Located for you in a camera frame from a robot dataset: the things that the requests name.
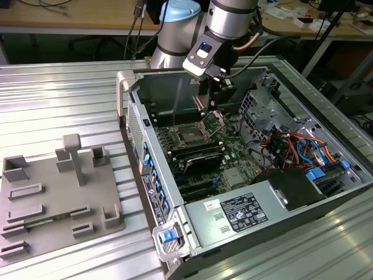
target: circuit board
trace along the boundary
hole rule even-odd
[[[245,187],[262,171],[233,124],[219,111],[206,112],[198,122],[155,130],[187,202]],[[191,162],[196,168],[188,171]]]

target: power supply label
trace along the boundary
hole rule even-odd
[[[220,205],[235,232],[268,221],[266,214],[252,193],[223,201]]]

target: copper tube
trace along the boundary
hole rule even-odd
[[[237,47],[237,46],[234,46],[232,49],[235,50],[235,51],[243,51],[243,50],[246,50],[247,48],[250,48],[256,41],[257,39],[260,37],[261,35],[259,33],[255,33],[254,36],[252,36],[252,38],[250,39],[249,42],[247,42],[246,44],[240,46],[240,47]]]

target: vent grille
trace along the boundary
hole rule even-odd
[[[133,110],[132,102],[129,102],[129,109],[128,109],[128,125],[131,131],[131,137],[133,143],[135,145],[135,149],[139,155],[139,160],[143,159],[143,135],[140,129],[140,125],[138,123],[138,119],[136,118],[135,111]]]

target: gray plastic clip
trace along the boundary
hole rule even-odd
[[[107,165],[110,162],[110,157],[103,146],[96,146],[91,148],[91,156],[93,167]]]
[[[103,207],[103,225],[106,229],[112,228],[113,226],[117,226],[121,223],[121,214],[119,213],[118,206],[114,204],[115,209],[115,216],[110,216],[109,213],[105,213],[105,209]]]
[[[2,174],[12,183],[20,180],[27,180],[23,168],[29,166],[23,156],[11,156],[4,158]]]
[[[15,223],[9,223],[6,226],[2,227],[2,232],[0,233],[0,235],[4,237],[5,239],[7,239],[14,235],[19,235],[19,234],[21,235],[22,233],[27,233],[28,231],[23,224],[24,224],[24,220],[23,221],[20,220]]]
[[[13,210],[12,212],[8,212],[8,217],[6,221],[9,222],[16,222],[19,220],[23,220],[26,218],[31,218],[37,215],[41,215],[44,213],[44,206],[41,204],[29,206],[27,208]]]
[[[0,249],[0,258],[6,260],[7,258],[18,256],[24,253],[28,253],[29,244],[25,241],[18,241],[8,244]]]
[[[74,238],[94,233],[94,227],[92,225],[92,222],[81,223],[79,225],[72,226],[71,230]]]
[[[27,185],[20,188],[12,188],[9,192],[9,200],[16,200],[23,197],[30,197],[31,195],[41,194],[43,192],[42,185],[39,184],[33,184],[33,185]]]
[[[80,206],[77,208],[70,209],[70,217],[73,220],[77,220],[82,217],[92,215],[92,210],[89,205]]]

